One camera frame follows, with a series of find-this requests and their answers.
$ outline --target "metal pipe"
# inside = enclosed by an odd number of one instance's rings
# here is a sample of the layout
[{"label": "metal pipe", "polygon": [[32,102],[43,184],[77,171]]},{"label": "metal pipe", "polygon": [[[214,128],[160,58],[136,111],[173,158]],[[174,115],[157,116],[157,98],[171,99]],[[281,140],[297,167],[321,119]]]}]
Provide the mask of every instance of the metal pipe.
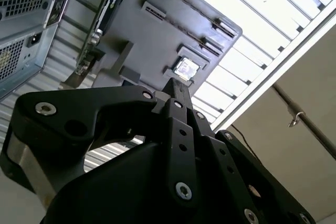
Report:
[{"label": "metal pipe", "polygon": [[[281,97],[285,104],[288,106],[288,111],[291,114],[297,114],[302,112],[303,109],[295,102],[291,100],[289,95],[287,95],[284,90],[277,85],[273,84],[273,89]],[[336,160],[336,146],[330,139],[307,117],[305,113],[298,115],[301,122],[305,127],[313,134],[313,136],[322,144],[322,146],[329,152],[329,154]]]}]

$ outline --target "screw head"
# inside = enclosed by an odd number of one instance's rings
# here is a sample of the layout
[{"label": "screw head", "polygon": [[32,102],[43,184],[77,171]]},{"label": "screw head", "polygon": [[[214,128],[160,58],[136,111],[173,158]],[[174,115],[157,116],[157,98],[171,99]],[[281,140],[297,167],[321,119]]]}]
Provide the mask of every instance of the screw head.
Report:
[{"label": "screw head", "polygon": [[304,214],[300,214],[300,217],[306,224],[310,224],[310,221],[308,220],[308,218]]},{"label": "screw head", "polygon": [[204,115],[201,112],[197,112],[196,115],[200,118],[200,119],[205,119]]},{"label": "screw head", "polygon": [[35,105],[35,111],[41,115],[54,115],[56,107],[48,102],[39,102]]},{"label": "screw head", "polygon": [[191,200],[192,192],[191,192],[190,188],[188,187],[188,185],[186,185],[183,182],[179,182],[179,183],[176,184],[175,189],[176,189],[177,195],[181,199]]},{"label": "screw head", "polygon": [[174,104],[175,104],[177,107],[179,107],[179,108],[182,108],[182,107],[183,107],[182,104],[180,104],[180,103],[177,102],[177,101],[175,101]]},{"label": "screw head", "polygon": [[246,219],[250,222],[250,224],[259,224],[257,216],[250,209],[245,209],[244,214]]},{"label": "screw head", "polygon": [[226,138],[229,139],[229,140],[232,140],[232,139],[233,139],[233,137],[232,137],[229,133],[225,133],[224,135],[225,135]]},{"label": "screw head", "polygon": [[147,99],[152,99],[152,98],[153,98],[152,94],[149,94],[149,93],[146,92],[146,91],[142,92],[142,94],[143,94],[143,96],[146,97]]}]

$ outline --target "computer case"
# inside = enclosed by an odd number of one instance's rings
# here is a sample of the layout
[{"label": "computer case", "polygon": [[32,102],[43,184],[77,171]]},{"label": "computer case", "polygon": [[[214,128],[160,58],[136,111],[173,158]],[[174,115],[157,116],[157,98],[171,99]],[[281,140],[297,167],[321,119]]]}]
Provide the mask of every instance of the computer case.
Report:
[{"label": "computer case", "polygon": [[68,0],[0,0],[0,100],[41,71]]},{"label": "computer case", "polygon": [[[106,12],[100,20],[109,23],[96,27],[102,32],[97,48],[106,55],[93,68],[94,87],[126,83],[161,90],[174,77],[193,94],[242,35],[238,25],[204,0],[117,3],[106,3],[113,16]],[[182,74],[181,64],[187,68]]]}]

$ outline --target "black metal bracket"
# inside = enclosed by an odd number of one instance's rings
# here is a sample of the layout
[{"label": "black metal bracket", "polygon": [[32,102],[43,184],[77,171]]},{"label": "black metal bracket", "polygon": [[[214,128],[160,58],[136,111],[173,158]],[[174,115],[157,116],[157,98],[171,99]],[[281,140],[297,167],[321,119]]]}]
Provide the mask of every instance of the black metal bracket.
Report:
[{"label": "black metal bracket", "polygon": [[[315,223],[232,133],[211,130],[185,85],[163,91],[165,101],[141,86],[23,95],[0,165],[40,197],[44,224],[109,222],[112,211],[115,223]],[[84,174],[87,151],[134,135],[144,143]]]}]

